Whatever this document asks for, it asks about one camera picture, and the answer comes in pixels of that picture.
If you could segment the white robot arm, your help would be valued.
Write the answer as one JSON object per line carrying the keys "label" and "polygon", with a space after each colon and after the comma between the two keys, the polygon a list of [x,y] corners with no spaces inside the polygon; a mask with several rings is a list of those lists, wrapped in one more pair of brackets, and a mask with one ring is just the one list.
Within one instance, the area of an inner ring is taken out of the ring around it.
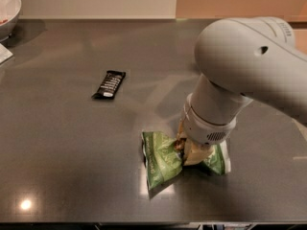
{"label": "white robot arm", "polygon": [[199,35],[201,71],[183,106],[177,138],[185,166],[213,153],[252,101],[307,124],[307,57],[295,47],[290,24],[277,17],[226,18]]}

